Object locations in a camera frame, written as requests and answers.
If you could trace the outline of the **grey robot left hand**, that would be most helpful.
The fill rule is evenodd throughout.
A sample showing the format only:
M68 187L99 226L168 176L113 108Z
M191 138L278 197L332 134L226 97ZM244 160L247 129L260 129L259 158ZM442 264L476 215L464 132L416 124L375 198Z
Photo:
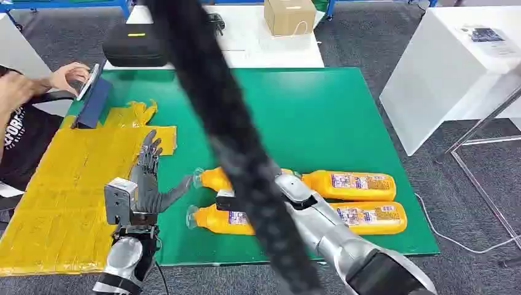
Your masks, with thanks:
M160 192L157 183L159 155L162 148L161 138L156 138L157 131L151 130L143 139L137 160L129 174L129 180L137 184L133 211L158 214L166 211L181 198L193 182L192 175L185 175L178 185L167 192Z

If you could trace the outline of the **person's left hand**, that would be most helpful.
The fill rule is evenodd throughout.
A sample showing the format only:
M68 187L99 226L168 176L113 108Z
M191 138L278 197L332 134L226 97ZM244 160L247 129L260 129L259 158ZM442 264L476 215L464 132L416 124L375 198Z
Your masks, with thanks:
M89 78L90 68L83 63L73 62L52 72L47 80L51 88L65 90L78 96L79 92L70 84L70 82L86 83Z

